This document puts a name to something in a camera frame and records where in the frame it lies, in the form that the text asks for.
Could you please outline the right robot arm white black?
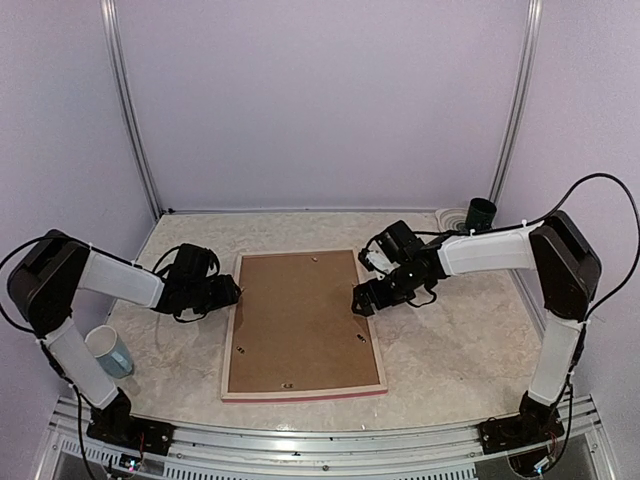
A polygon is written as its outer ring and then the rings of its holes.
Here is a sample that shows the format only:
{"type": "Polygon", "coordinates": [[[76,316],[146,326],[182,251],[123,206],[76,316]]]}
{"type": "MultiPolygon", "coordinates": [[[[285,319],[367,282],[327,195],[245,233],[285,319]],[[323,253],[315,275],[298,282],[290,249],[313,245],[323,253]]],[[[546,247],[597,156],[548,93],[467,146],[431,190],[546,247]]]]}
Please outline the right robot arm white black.
{"type": "Polygon", "coordinates": [[[400,304],[413,306],[416,290],[469,273],[527,269],[537,273],[546,311],[540,357],[511,433],[523,444],[546,432],[582,353],[589,307],[602,266],[571,218],[557,211],[543,220],[492,231],[421,233],[397,221],[372,238],[358,260],[375,278],[354,287],[351,309],[369,317],[400,304]]]}

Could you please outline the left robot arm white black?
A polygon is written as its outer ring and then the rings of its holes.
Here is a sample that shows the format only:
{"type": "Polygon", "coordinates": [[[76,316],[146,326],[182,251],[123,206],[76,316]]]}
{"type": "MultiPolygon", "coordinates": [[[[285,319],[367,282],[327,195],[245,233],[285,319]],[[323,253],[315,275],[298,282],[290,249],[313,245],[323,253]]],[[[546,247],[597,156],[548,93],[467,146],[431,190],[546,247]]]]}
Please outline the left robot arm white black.
{"type": "Polygon", "coordinates": [[[75,321],[78,302],[94,297],[106,309],[125,302],[185,323],[238,303],[242,291],[221,270],[211,249],[182,243],[146,268],[59,230],[27,240],[1,261],[6,292],[59,376],[92,407],[103,411],[102,430],[121,445],[140,434],[137,418],[113,405],[115,381],[90,353],[75,321]]]}

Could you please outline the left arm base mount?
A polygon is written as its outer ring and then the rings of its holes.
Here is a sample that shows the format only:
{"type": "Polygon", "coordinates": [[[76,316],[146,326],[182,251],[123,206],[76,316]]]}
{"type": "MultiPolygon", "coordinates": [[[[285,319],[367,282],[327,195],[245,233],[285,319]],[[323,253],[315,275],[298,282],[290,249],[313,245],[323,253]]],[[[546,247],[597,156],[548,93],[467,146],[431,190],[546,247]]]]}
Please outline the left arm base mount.
{"type": "Polygon", "coordinates": [[[167,422],[133,416],[131,401],[120,388],[114,400],[105,408],[92,406],[87,428],[90,438],[105,443],[167,456],[176,427],[167,422]]]}

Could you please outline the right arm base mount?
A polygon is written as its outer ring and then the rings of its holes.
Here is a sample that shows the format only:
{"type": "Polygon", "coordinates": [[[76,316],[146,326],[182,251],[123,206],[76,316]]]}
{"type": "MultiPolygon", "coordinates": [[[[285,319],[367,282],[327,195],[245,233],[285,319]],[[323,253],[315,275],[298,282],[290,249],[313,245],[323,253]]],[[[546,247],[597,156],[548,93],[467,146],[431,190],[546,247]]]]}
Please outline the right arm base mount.
{"type": "Polygon", "coordinates": [[[521,399],[516,414],[503,418],[491,417],[477,425],[485,455],[518,449],[565,433],[556,399],[549,405],[534,400],[528,391],[521,399]]]}

